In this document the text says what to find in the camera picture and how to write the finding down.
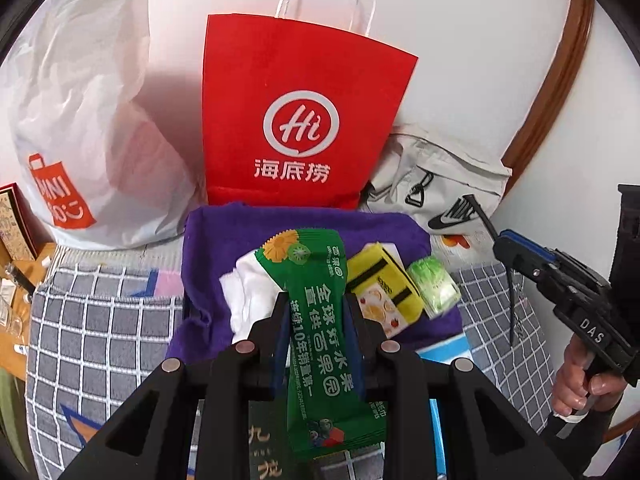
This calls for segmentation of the person's right hand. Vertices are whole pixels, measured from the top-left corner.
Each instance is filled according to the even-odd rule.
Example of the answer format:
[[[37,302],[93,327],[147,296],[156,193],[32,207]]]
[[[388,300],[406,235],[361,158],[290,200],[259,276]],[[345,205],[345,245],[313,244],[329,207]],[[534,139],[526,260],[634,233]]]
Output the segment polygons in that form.
[[[602,373],[587,378],[586,369],[590,352],[584,343],[574,335],[564,350],[564,361],[555,376],[551,406],[555,414],[570,416],[593,401],[597,412],[607,412],[615,408],[628,387],[623,377],[612,373]]]

